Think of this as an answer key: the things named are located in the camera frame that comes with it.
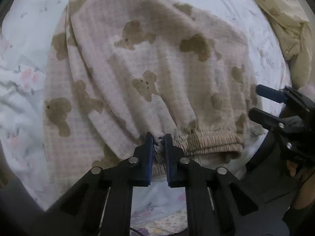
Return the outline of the person's right hand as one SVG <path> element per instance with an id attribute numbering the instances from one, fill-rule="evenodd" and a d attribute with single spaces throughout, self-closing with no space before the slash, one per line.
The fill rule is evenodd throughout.
<path id="1" fill-rule="evenodd" d="M 298 179 L 301 185 L 298 187 L 296 197 L 293 201 L 293 208 L 296 210 L 307 208 L 314 203 L 314 168 L 303 168 L 298 172 L 298 164 L 287 160 L 287 168 L 290 176 Z"/>

